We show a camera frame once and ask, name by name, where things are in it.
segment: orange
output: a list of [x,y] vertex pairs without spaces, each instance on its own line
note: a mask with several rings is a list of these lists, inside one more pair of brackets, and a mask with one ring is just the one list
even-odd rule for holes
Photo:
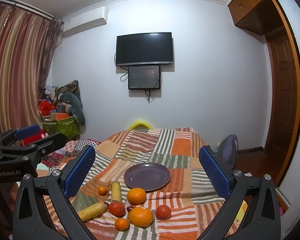
[[108,193],[108,190],[107,190],[106,187],[101,186],[101,187],[98,188],[98,192],[99,192],[100,195],[103,196],[103,195]]
[[152,223],[153,214],[148,208],[135,207],[128,213],[128,219],[131,224],[144,228]]
[[160,220],[169,219],[171,217],[171,208],[167,205],[160,205],[155,210],[155,216]]
[[139,187],[135,187],[128,191],[127,199],[131,204],[139,205],[147,198],[146,192]]
[[118,229],[119,231],[124,231],[129,227],[130,223],[128,220],[124,219],[124,218],[118,218],[115,222],[114,222],[114,226],[116,229]]

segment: wall-mounted tv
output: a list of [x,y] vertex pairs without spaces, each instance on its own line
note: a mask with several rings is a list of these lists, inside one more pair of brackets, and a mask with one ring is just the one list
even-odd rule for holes
[[117,37],[116,65],[173,64],[172,33]]

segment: black cable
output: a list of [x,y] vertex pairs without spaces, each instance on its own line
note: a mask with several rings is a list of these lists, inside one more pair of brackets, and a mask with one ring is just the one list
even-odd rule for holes
[[114,59],[114,64],[116,65],[117,64],[117,58],[116,58],[116,55],[117,54],[114,54],[114,57],[113,57],[113,59]]
[[156,84],[154,85],[154,87],[153,87],[153,89],[152,90],[148,90],[149,91],[149,94],[147,94],[147,90],[145,90],[145,93],[146,93],[146,95],[147,95],[147,99],[148,99],[148,102],[150,103],[150,95],[151,95],[151,93],[154,91],[154,89],[155,89],[155,87],[157,86],[157,84],[159,83],[159,81],[160,81],[160,77],[161,77],[161,70],[160,70],[160,74],[159,74],[159,79],[158,79],[158,81],[156,82]]
[[119,66],[120,68],[122,68],[122,69],[124,69],[124,70],[126,70],[126,71],[128,71],[128,69],[126,69],[126,68],[124,68],[124,67],[121,67],[121,66]]
[[126,82],[126,81],[127,81],[127,79],[128,79],[128,73],[129,73],[129,72],[123,74],[123,75],[120,77],[120,81],[121,81],[121,82]]

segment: small monitor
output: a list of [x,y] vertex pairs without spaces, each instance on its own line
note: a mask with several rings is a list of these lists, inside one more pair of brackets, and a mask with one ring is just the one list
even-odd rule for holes
[[128,87],[131,90],[160,89],[160,66],[129,67]]

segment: green storage box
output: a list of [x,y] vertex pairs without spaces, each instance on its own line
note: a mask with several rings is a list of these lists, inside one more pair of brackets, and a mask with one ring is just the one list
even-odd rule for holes
[[79,124],[73,116],[59,121],[43,121],[42,124],[48,135],[61,132],[67,137],[74,137],[80,134]]

